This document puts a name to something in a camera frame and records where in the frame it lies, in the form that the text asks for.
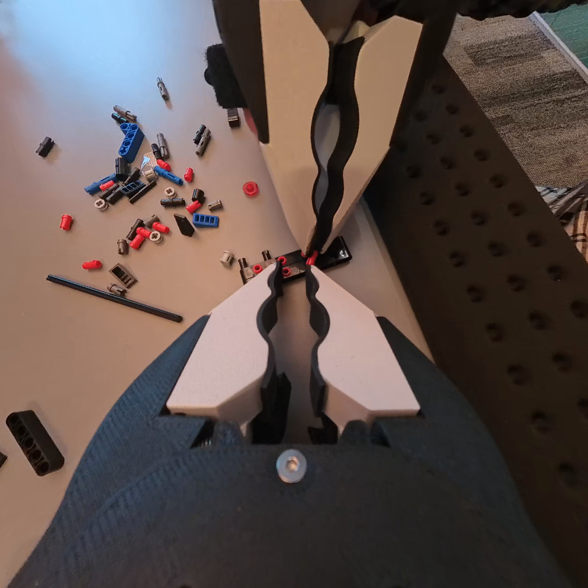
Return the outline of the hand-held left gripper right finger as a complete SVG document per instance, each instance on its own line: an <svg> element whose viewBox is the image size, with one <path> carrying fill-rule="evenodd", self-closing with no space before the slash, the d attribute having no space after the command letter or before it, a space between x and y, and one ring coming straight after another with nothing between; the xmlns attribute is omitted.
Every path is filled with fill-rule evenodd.
<svg viewBox="0 0 588 588"><path fill-rule="evenodd" d="M420 404L386 338L390 323L316 266L308 266L312 410L327 433L378 418L415 417Z"/></svg>

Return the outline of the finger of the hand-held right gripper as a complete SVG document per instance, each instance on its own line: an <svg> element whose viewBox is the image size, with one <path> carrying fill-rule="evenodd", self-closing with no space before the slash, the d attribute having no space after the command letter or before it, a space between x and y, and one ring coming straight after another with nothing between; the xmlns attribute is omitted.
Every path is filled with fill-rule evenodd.
<svg viewBox="0 0 588 588"><path fill-rule="evenodd" d="M329 90L339 133L326 163L317 250L330 246L390 148L422 25L399 16L357 22L334 50Z"/></svg>
<svg viewBox="0 0 588 588"><path fill-rule="evenodd" d="M259 11L269 132L262 155L290 231L309 252L320 175L313 129L329 80L330 47L301 1L261 1Z"/></svg>

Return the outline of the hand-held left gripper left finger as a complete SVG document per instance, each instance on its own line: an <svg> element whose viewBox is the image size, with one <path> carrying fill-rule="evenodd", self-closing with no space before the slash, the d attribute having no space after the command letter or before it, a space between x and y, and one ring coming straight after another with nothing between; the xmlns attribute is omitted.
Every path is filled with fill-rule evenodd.
<svg viewBox="0 0 588 588"><path fill-rule="evenodd" d="M238 425L254 443L281 443L291 385L276 369L269 334L283 294L283 264L271 263L205 316L166 408Z"/></svg>

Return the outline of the black beam assembly red pins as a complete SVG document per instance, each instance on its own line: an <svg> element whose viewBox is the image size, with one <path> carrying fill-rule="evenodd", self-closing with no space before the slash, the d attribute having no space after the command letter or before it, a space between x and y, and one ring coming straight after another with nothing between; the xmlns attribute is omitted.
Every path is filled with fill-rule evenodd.
<svg viewBox="0 0 588 588"><path fill-rule="evenodd" d="M239 273L242 283L253 280L267 267L282 263L282 275L284 283L297 281L304 277L307 268L307 256L300 249L288 253L273 256L268 249L261 252L262 259L257 263L248 263L246 258L239 258ZM336 237L326 251L317 254L314 258L314 266L322 271L340 266L352 260L352 254L345 240Z"/></svg>

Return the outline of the light grey desk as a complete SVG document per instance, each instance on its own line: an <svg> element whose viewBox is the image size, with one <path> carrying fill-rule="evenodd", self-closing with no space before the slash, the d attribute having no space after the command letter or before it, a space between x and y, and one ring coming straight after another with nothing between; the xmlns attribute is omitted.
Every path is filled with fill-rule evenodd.
<svg viewBox="0 0 588 588"><path fill-rule="evenodd" d="M95 430L151 361L188 326L237 290L231 251L249 263L284 254L293 239L253 134L232 130L203 79L207 46L219 41L210 1L1 2L1 583L29 556L57 510ZM195 170L195 186L220 199L217 229L182 236L159 204L170 185L134 205L95 209L84 187L114 170L122 133L112 107L136 114L169 143L174 173ZM195 133L210 129L205 153ZM36 154L49 136L55 146ZM259 193L244 194L245 182ZM61 216L73 217L70 231ZM169 232L128 254L117 241L138 220L158 216ZM84 270L85 261L103 267ZM117 263L138 282L125 298L183 316L169 320L94 298L48 275L107 290L122 286ZM39 477L6 425L33 410L65 464Z"/></svg>

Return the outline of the long black axle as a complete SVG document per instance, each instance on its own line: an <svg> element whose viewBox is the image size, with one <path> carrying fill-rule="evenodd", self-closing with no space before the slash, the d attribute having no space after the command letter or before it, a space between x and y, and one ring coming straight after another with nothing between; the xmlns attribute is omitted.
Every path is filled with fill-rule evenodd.
<svg viewBox="0 0 588 588"><path fill-rule="evenodd" d="M46 280L50 283L63 286L65 288L75 290L78 292L82 292L94 298L100 298L103 300L107 300L109 302L115 303L117 305L122 305L133 310L137 310L139 312L143 312L149 314L151 316L156 316L158 318L162 318L165 320L169 320L174 323L181 323L183 322L183 316L179 314L169 312L163 309L159 309L157 307L153 307L141 302L137 302L136 300L130 300L125 298L124 296L119 296L114 293L111 293L106 290L99 290L97 288L93 288L92 286L88 286L82 283L77 283L63 277L55 276L55 275L48 275Z"/></svg>

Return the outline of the black grille slope brick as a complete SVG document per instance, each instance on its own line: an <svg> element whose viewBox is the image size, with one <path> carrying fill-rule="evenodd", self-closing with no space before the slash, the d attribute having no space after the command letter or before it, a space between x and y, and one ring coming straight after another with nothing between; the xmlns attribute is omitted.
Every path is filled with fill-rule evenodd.
<svg viewBox="0 0 588 588"><path fill-rule="evenodd" d="M131 288L138 280L134 274L125 268L122 264L117 263L109 269L109 273L124 287Z"/></svg>

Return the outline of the dark dimpled panel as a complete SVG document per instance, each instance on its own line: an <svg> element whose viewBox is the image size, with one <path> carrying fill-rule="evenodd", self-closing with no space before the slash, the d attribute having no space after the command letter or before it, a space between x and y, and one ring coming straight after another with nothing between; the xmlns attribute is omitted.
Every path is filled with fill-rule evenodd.
<svg viewBox="0 0 588 588"><path fill-rule="evenodd" d="M444 57L364 197L438 367L587 587L587 263Z"/></svg>

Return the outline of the pile of small toy bricks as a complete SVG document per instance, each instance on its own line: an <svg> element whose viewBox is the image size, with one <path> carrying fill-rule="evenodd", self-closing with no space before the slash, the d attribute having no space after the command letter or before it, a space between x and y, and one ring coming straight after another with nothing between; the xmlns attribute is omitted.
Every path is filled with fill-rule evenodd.
<svg viewBox="0 0 588 588"><path fill-rule="evenodd" d="M187 166L182 176L174 173L173 166L169 163L171 154L165 134L157 133L156 142L148 145L150 151L141 154L139 152L146 139L136 114L120 105L114 105L111 118L122 132L123 139L115 158L114 172L84 188L86 194L95 197L95 209L104 213L121 200L134 205L157 187L158 180L163 179L172 185L164 190L160 206L163 209L183 208L187 213L174 213L174 220L182 235L193 236L194 227L217 228L219 218L210 213L222 209L220 201L206 204L205 193L197 187L193 190L189 202L181 193L178 195L176 187L181 188L193 183L195 171L192 166ZM210 129L206 125L200 125L194 137L196 156L200 157L205 153L210 138ZM137 249L147 239L160 242L162 235L168 232L169 228L156 215L146 221L137 220L129 229L127 236L117 241L117 253L126 255L129 248Z"/></svg>

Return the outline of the black short beam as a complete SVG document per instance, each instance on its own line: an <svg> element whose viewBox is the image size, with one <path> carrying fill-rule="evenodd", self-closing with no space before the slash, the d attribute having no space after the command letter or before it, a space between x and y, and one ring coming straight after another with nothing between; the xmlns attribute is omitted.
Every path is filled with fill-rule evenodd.
<svg viewBox="0 0 588 588"><path fill-rule="evenodd" d="M65 459L33 410L12 412L6 425L39 477L59 471Z"/></svg>

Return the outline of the person's plaid trousers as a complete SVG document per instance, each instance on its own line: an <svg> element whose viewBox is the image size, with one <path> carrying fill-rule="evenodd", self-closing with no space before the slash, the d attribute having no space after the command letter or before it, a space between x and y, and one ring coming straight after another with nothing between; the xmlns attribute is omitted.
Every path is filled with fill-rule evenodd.
<svg viewBox="0 0 588 588"><path fill-rule="evenodd" d="M587 261L587 181L573 187L535 188Z"/></svg>

